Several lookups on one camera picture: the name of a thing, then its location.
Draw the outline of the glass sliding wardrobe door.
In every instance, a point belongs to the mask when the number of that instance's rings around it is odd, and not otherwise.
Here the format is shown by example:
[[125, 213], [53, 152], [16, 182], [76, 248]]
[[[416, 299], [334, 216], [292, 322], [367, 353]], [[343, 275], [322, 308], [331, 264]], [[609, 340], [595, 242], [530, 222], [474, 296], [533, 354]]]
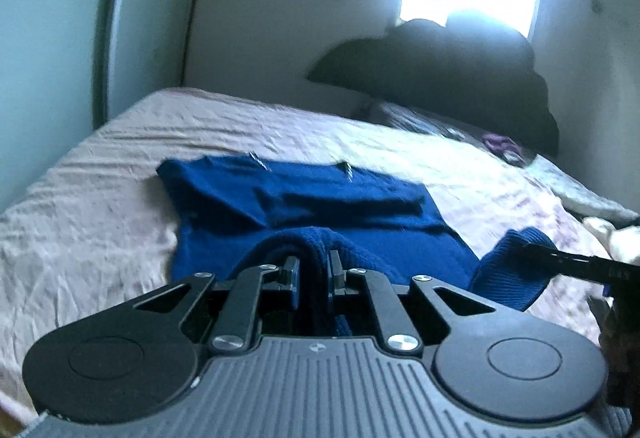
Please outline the glass sliding wardrobe door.
[[88, 135], [179, 86], [194, 0], [1, 0], [1, 202]]

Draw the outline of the white crumpled blanket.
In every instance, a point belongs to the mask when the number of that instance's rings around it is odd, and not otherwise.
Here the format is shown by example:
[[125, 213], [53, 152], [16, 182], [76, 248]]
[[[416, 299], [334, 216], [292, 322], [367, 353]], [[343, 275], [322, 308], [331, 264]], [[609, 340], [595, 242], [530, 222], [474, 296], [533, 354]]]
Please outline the white crumpled blanket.
[[639, 265], [638, 213], [589, 190], [544, 156], [536, 155], [524, 171], [548, 187], [613, 260]]

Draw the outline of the small purple cloth item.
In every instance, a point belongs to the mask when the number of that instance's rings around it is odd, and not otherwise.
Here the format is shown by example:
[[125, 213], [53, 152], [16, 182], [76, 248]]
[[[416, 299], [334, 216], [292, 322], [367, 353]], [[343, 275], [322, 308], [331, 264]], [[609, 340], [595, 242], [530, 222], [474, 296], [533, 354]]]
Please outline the small purple cloth item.
[[522, 155], [521, 147], [511, 138], [495, 133], [485, 133], [482, 135], [482, 142], [486, 149], [494, 155], [503, 156], [505, 153]]

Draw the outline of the dark grey curved headboard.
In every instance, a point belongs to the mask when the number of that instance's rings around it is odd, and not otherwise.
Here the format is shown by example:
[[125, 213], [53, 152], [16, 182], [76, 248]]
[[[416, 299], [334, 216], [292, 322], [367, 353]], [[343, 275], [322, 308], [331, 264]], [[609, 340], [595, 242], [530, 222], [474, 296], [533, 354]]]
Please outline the dark grey curved headboard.
[[383, 37], [332, 46], [307, 78], [460, 120], [556, 156], [560, 130], [535, 60], [520, 32], [463, 11], [443, 25], [409, 20]]

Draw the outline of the dark blue knitted sweater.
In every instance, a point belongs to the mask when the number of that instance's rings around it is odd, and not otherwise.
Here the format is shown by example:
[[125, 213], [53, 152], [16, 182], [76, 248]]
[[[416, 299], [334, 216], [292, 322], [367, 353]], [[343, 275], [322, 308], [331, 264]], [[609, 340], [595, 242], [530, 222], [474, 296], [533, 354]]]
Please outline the dark blue knitted sweater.
[[157, 176], [179, 218], [171, 276], [225, 281], [288, 258], [300, 263], [299, 306], [314, 335], [355, 336], [373, 325], [364, 303], [329, 305], [331, 256], [408, 285], [424, 274], [523, 311], [551, 273], [526, 255], [549, 246], [535, 228], [510, 230], [477, 257], [446, 224], [426, 187], [346, 163], [311, 165], [252, 156], [167, 159]]

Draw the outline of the patterned pillow at headboard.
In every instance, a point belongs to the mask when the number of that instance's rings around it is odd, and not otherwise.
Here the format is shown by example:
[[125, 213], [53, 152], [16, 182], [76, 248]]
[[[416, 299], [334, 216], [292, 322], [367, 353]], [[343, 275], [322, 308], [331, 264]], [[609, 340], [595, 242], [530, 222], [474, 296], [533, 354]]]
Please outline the patterned pillow at headboard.
[[[363, 119], [371, 124], [419, 133], [419, 135], [434, 135], [434, 137], [470, 144], [481, 151], [491, 154], [482, 142], [482, 135], [494, 132], [465, 124], [461, 120], [422, 111], [422, 109], [409, 108], [390, 102], [373, 101], [363, 109]], [[512, 153], [505, 153], [503, 156], [491, 155], [509, 165], [526, 167], [533, 161], [535, 154], [523, 149], [521, 145], [520, 147], [522, 150], [521, 156]]]

